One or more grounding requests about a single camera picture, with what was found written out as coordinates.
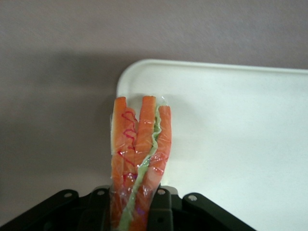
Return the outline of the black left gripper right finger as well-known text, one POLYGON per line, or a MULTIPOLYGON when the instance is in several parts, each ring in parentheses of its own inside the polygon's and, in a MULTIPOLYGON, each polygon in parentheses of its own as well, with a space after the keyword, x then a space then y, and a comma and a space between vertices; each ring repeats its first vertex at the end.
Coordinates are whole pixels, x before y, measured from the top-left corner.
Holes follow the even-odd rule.
POLYGON ((148 231, 253 231, 238 219, 200 193, 182 198, 173 187, 160 187, 151 203, 148 231))

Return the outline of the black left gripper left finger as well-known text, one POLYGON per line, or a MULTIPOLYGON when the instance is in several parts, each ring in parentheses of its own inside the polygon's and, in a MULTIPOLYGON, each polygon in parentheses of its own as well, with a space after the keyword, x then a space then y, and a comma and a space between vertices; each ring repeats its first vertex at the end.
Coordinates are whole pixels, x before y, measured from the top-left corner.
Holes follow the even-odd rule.
POLYGON ((110 231, 109 186, 80 196, 62 190, 0 227, 2 231, 110 231))

